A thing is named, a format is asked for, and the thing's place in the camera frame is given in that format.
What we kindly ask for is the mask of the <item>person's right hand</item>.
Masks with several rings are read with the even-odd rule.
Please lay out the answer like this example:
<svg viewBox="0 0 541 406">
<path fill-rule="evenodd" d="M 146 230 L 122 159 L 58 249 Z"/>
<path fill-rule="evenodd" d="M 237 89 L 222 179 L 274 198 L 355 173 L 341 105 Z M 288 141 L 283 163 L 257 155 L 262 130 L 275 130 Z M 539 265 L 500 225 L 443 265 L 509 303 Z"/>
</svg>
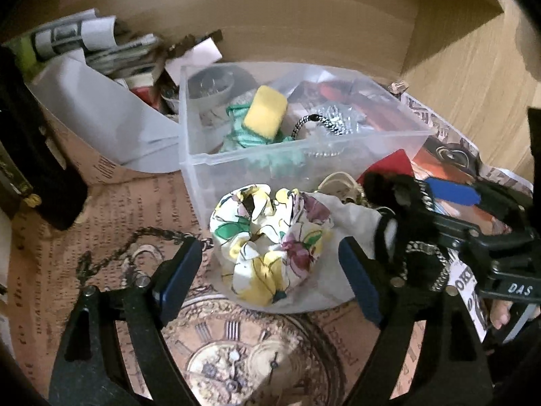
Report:
<svg viewBox="0 0 541 406">
<path fill-rule="evenodd" d="M 490 320 L 492 326 L 496 330 L 500 330 L 503 326 L 510 322 L 510 309 L 513 303 L 511 301 L 493 300 L 490 310 Z"/>
</svg>

